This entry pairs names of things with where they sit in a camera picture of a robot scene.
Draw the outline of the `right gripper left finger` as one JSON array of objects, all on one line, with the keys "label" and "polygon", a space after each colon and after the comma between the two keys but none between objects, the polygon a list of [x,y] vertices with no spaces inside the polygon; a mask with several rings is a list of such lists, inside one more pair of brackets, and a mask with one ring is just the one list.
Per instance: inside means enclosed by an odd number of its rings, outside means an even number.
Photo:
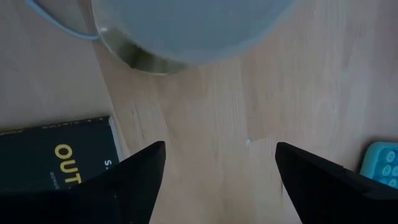
[{"label": "right gripper left finger", "polygon": [[68,190],[0,193],[0,224],[149,224],[164,167],[157,141]]}]

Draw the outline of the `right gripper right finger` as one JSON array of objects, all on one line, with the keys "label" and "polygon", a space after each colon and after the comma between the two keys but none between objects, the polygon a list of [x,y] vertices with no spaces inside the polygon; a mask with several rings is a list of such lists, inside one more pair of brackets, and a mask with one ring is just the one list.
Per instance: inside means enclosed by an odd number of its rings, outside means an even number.
[{"label": "right gripper right finger", "polygon": [[286,142],[275,161],[303,224],[398,224],[398,189]]}]

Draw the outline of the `white lightbulb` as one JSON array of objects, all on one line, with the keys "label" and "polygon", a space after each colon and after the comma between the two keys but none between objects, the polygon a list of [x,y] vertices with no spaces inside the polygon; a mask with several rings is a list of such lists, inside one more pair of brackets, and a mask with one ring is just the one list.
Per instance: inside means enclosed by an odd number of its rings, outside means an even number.
[{"label": "white lightbulb", "polygon": [[150,54],[198,65],[257,44],[295,0],[91,0],[93,15]]}]

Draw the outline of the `teal tray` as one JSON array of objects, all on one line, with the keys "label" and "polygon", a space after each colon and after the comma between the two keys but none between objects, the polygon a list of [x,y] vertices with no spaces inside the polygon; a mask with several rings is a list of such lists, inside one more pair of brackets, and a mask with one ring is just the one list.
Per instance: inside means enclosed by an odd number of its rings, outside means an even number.
[{"label": "teal tray", "polygon": [[378,141],[370,144],[359,173],[398,189],[398,142]]}]

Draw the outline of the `black Outsiders paperback book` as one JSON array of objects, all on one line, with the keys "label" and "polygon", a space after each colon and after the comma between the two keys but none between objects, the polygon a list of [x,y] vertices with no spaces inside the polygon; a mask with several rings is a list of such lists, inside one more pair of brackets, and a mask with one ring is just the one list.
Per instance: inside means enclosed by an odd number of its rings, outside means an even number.
[{"label": "black Outsiders paperback book", "polygon": [[119,164],[110,116],[0,133],[0,193],[64,190]]}]

